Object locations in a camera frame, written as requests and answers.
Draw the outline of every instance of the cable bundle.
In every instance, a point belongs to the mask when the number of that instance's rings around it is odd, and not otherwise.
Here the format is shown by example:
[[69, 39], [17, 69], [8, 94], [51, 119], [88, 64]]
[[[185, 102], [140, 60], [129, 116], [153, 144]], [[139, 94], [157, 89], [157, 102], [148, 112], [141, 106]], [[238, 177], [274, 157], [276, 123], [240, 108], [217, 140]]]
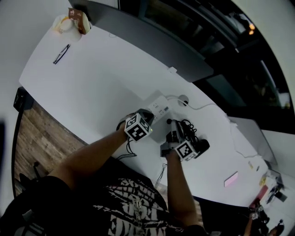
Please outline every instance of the cable bundle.
[[195, 133], [197, 132], [197, 129], [195, 129], [194, 125], [186, 119], [182, 120], [180, 124], [183, 128], [184, 138], [187, 141], [189, 141], [193, 145], [193, 147], [195, 147], [197, 142], [199, 141], [198, 137], [195, 135]]

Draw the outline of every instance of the hand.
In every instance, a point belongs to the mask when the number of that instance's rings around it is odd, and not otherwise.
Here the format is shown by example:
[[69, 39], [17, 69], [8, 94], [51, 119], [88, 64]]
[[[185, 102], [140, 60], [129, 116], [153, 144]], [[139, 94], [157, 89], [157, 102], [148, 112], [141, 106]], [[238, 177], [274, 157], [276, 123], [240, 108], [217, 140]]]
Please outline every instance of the hand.
[[[126, 116], [126, 119], [127, 119], [127, 118], [131, 118], [131, 117], [133, 117], [133, 116], [134, 116], [134, 113], [131, 113], [131, 114], [129, 114], [129, 115]], [[126, 121], [122, 122], [122, 123], [120, 124], [119, 130], [124, 130], [124, 129], [125, 129], [125, 125], [126, 125]]]

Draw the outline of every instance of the wooden floor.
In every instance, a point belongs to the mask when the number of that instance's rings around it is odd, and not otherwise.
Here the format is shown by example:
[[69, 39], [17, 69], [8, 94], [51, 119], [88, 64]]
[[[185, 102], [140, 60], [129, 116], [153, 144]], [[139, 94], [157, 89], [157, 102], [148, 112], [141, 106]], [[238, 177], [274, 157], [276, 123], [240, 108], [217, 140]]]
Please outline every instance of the wooden floor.
[[[24, 111], [16, 145], [14, 162], [14, 177], [19, 181], [22, 173], [29, 179], [36, 178], [34, 163], [38, 162], [41, 176], [51, 172], [63, 159], [72, 152], [86, 145], [52, 116], [38, 103], [34, 102], [32, 109]], [[167, 203], [167, 187], [159, 184], [157, 190]], [[15, 184], [16, 196], [22, 190]], [[203, 225], [201, 209], [195, 201], [199, 224]]]

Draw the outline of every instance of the desk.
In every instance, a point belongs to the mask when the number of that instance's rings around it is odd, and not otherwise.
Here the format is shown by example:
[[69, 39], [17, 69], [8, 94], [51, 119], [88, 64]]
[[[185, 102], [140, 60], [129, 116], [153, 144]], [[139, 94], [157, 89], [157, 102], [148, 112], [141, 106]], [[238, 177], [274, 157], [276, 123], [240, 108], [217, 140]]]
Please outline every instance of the desk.
[[[55, 57], [68, 43], [49, 30], [32, 53], [19, 81], [47, 112], [86, 143], [114, 131], [121, 117], [142, 107], [156, 90], [165, 96], [186, 94], [193, 107], [213, 103], [196, 86], [171, 74], [166, 65], [97, 27], [72, 43], [54, 65]], [[217, 106], [194, 111], [179, 106], [176, 100], [170, 103], [175, 113], [189, 119], [198, 129], [197, 135], [206, 137], [210, 143], [200, 157], [183, 162], [192, 194], [225, 204], [249, 206], [259, 193], [260, 178], [267, 170], [264, 160], [259, 156], [246, 159], [235, 151], [245, 156], [256, 154]], [[159, 146], [160, 142], [150, 137], [131, 143], [138, 157], [123, 161], [137, 172], [157, 179], [164, 161], [159, 156]], [[114, 156], [125, 152], [125, 147], [121, 147]], [[236, 171], [238, 179], [225, 188], [224, 180]], [[162, 183], [167, 184], [165, 175]]]

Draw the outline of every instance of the black and white shirt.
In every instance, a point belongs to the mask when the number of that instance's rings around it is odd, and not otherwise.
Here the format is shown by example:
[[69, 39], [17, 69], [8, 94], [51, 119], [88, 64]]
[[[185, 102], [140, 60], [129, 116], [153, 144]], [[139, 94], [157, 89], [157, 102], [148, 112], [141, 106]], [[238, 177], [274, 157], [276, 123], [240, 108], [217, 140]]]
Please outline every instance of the black and white shirt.
[[183, 229], [151, 181], [113, 159], [74, 192], [44, 177], [22, 195], [47, 235], [206, 235], [197, 225]]

